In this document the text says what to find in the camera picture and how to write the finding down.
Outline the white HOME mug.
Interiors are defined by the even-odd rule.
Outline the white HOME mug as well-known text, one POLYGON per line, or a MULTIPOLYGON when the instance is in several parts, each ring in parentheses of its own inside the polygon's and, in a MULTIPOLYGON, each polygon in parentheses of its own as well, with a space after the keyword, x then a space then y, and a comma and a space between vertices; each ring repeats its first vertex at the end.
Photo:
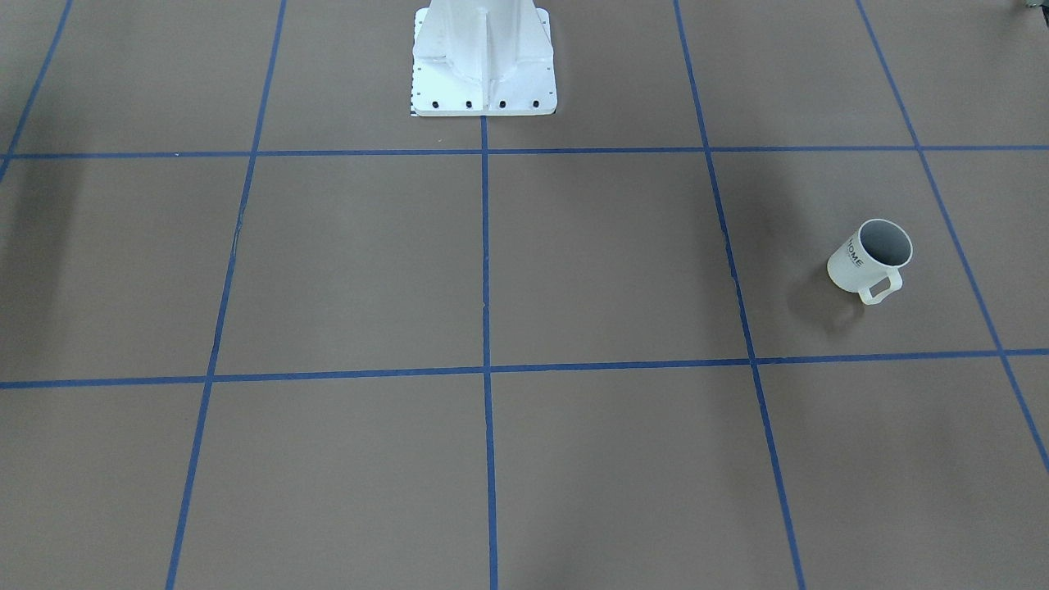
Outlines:
POLYGON ((833 285, 857 295, 863 305, 879 305, 903 287, 901 269, 913 253, 913 240, 901 225, 870 218, 829 257, 825 269, 833 285))

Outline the brown paper table mat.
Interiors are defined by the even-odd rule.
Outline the brown paper table mat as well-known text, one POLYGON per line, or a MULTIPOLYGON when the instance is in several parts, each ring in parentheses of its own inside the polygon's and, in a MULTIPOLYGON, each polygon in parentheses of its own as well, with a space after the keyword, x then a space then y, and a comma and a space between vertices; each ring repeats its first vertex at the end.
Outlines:
POLYGON ((1042 13, 543 6, 4 1, 4 589, 1045 589, 1042 13))

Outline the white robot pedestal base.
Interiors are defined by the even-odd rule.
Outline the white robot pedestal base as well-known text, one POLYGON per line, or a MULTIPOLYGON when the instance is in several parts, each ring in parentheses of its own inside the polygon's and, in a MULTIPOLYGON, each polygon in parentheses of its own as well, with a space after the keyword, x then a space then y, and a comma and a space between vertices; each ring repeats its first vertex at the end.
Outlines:
POLYGON ((413 19, 410 115, 553 115, 548 10, 532 1, 432 1, 413 19))

